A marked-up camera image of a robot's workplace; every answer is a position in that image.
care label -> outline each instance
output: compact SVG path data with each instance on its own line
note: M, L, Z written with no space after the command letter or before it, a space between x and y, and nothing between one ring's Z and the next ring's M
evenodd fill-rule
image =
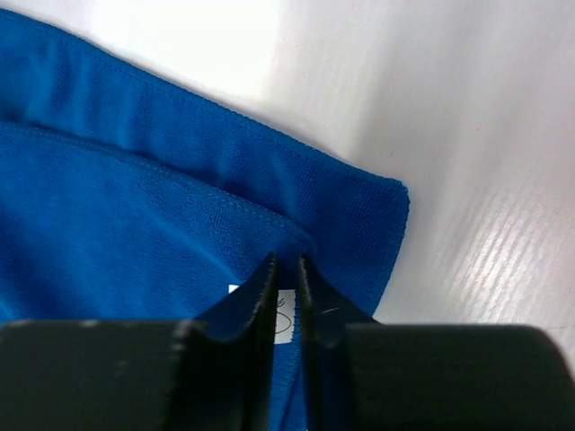
M228 293L231 294L238 285L229 285ZM280 290L278 292L278 314L276 316L276 344L287 344L294 337L294 325L296 323L296 291Z

